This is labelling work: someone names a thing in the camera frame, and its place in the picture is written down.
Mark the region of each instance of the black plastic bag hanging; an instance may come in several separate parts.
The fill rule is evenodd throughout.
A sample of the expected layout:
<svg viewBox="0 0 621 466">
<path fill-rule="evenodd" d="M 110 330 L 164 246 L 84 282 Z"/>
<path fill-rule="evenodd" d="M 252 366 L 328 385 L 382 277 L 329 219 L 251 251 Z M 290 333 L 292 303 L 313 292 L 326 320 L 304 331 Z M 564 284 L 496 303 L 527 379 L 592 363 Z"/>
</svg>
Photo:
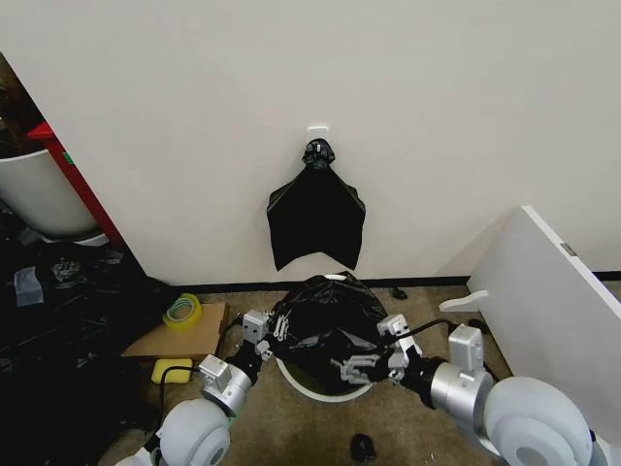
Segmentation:
<svg viewBox="0 0 621 466">
<path fill-rule="evenodd" d="M 270 195 L 267 214 L 277 270 L 314 252 L 356 267 L 365 205 L 330 168 L 334 159 L 325 140 L 309 142 L 302 158 L 305 169 Z"/>
<path fill-rule="evenodd" d="M 270 332 L 274 334 L 278 319 L 284 318 L 281 341 L 274 335 L 271 343 L 274 355 L 288 364 L 290 372 L 293 364 L 298 374 L 304 373 L 304 381 L 298 382 L 334 395 L 359 387 L 341 380 L 335 361 L 376 350 L 382 343 L 377 323 L 387 313 L 373 292 L 351 274 L 328 277 L 312 277 L 279 301 Z"/>
</svg>

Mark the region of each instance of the black cable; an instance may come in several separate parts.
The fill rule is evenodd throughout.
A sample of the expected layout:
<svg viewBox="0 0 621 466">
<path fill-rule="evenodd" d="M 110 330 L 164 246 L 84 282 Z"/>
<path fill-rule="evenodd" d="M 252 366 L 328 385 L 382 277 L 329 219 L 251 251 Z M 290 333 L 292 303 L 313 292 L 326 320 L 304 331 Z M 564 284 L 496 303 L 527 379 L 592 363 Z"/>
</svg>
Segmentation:
<svg viewBox="0 0 621 466">
<path fill-rule="evenodd" d="M 433 327 L 434 325 L 439 325 L 441 323 L 445 323 L 446 325 L 448 325 L 448 333 L 452 332 L 453 330 L 455 330 L 458 325 L 455 322 L 451 322 L 450 320 L 446 320 L 445 318 L 437 318 L 436 320 L 432 320 L 430 322 L 424 323 L 422 325 L 420 325 L 419 327 L 416 327 L 412 330 L 410 330 L 407 333 L 402 333 L 401 335 L 395 335 L 392 336 L 390 338 L 386 339 L 386 343 L 388 345 L 392 345 L 393 343 L 395 343 L 398 340 L 401 340 L 403 338 L 407 338 L 407 337 L 411 337 L 412 335 L 416 335 L 417 333 L 420 333 L 424 330 L 427 330 L 428 328 Z"/>
<path fill-rule="evenodd" d="M 151 435 L 150 439 L 148 439 L 145 447 L 147 450 L 151 451 L 152 447 L 154 447 L 153 442 L 157 439 L 157 431 L 162 426 L 162 422 L 164 421 L 164 387 L 166 386 L 166 378 L 168 377 L 168 373 L 171 371 L 189 371 L 189 372 L 199 372 L 198 368 L 187 367 L 187 366 L 171 366 L 164 369 L 162 373 L 162 379 L 159 381 L 159 418 L 157 419 L 157 423 L 155 424 L 155 430 L 153 431 L 153 435 Z"/>
<path fill-rule="evenodd" d="M 229 332 L 229 330 L 231 330 L 236 325 L 242 325 L 243 321 L 244 321 L 244 318 L 242 316 L 237 316 L 233 319 L 231 323 L 229 323 L 224 328 L 224 330 L 222 331 L 222 335 L 220 335 L 220 338 L 217 341 L 217 345 L 215 346 L 215 352 L 213 353 L 214 356 L 219 357 L 222 344 L 224 343 L 224 339 L 226 338 L 226 334 Z"/>
</svg>

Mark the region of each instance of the baseboard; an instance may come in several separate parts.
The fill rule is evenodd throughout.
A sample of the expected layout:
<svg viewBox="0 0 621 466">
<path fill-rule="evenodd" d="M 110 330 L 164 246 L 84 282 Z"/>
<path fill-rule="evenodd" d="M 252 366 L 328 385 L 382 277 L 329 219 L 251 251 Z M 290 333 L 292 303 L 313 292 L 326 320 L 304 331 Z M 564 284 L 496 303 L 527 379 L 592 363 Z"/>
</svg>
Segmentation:
<svg viewBox="0 0 621 466">
<path fill-rule="evenodd" d="M 391 288 L 393 286 L 454 286 L 465 285 L 469 277 L 422 277 L 402 279 L 373 279 L 362 282 L 369 288 Z M 186 293 L 234 293 L 241 291 L 289 291 L 300 282 L 255 282 L 255 283 L 216 283 L 175 286 Z"/>
<path fill-rule="evenodd" d="M 620 282 L 621 270 L 611 270 L 609 272 L 593 272 L 600 282 Z"/>
</svg>

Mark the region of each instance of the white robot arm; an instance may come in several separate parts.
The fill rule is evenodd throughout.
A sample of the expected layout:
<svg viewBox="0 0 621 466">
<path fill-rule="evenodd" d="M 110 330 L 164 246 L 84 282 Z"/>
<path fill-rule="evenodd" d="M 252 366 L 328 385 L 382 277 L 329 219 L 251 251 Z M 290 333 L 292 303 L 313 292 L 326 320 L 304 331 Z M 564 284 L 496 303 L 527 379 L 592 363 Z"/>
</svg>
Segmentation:
<svg viewBox="0 0 621 466">
<path fill-rule="evenodd" d="M 268 323 L 266 315 L 250 311 L 244 316 L 244 343 L 238 353 L 226 361 L 209 355 L 200 364 L 205 399 L 178 404 L 158 432 L 167 465 L 212 466 L 223 458 L 230 445 L 229 419 L 239 414 L 261 362 L 271 356 L 265 340 Z M 525 377 L 494 384 L 483 365 L 479 329 L 460 325 L 450 334 L 448 362 L 423 357 L 401 315 L 387 317 L 377 328 L 389 351 L 343 361 L 344 381 L 388 378 L 415 391 L 426 406 L 447 413 L 471 444 L 502 464 L 613 466 L 605 447 L 596 442 L 584 416 L 563 392 Z M 142 449 L 117 466 L 157 461 L 155 453 Z"/>
</svg>

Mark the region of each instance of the cardboard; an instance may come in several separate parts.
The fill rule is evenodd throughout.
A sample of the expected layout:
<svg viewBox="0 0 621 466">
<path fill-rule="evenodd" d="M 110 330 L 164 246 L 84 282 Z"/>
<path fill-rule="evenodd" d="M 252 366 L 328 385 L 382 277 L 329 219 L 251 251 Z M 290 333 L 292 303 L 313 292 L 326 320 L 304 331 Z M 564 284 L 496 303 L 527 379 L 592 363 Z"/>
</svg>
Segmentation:
<svg viewBox="0 0 621 466">
<path fill-rule="evenodd" d="M 203 304 L 203 315 L 192 327 L 175 330 L 164 323 L 132 343 L 122 354 L 127 357 L 157 359 L 190 357 L 202 359 L 213 354 L 220 332 L 227 322 L 226 303 Z"/>
</svg>

